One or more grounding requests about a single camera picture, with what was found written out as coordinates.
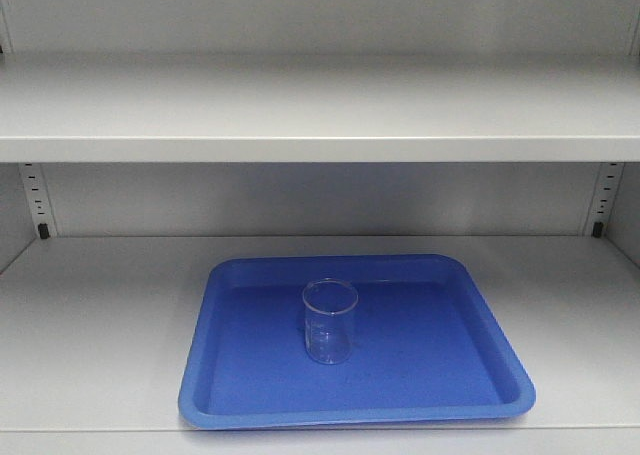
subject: gray shelf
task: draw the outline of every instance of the gray shelf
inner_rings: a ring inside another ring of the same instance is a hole
[[[303,452],[353,455],[447,453],[513,455],[521,453],[637,453],[640,429],[574,430],[332,430],[271,432],[110,432],[0,433],[7,453],[68,455],[137,453],[210,455],[211,453],[299,455]]]
[[[189,430],[176,399],[210,269],[331,253],[459,259],[536,385],[523,417],[420,428],[640,427],[640,270],[605,240],[221,237],[34,242],[0,278],[1,430]]]
[[[640,160],[627,57],[13,55],[0,162]]]

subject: clear glass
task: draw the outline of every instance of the clear glass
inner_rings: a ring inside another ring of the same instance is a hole
[[[351,355],[358,291],[349,282],[325,278],[302,292],[307,353],[316,362],[333,365]]]

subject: slotted shelf bracket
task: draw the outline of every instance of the slotted shelf bracket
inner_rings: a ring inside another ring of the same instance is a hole
[[[600,238],[606,232],[623,169],[624,163],[620,162],[603,162],[600,164],[583,235]]]
[[[39,163],[21,163],[20,176],[36,233],[41,239],[58,236],[42,166]]]

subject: blue tray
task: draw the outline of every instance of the blue tray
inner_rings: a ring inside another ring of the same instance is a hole
[[[353,354],[304,347],[302,289],[360,294]],[[231,260],[209,278],[179,406],[206,429],[511,417],[531,380],[465,268],[440,255]]]

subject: upper shelf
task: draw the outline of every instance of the upper shelf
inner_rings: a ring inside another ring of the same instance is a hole
[[[640,161],[629,58],[6,56],[0,162]]]

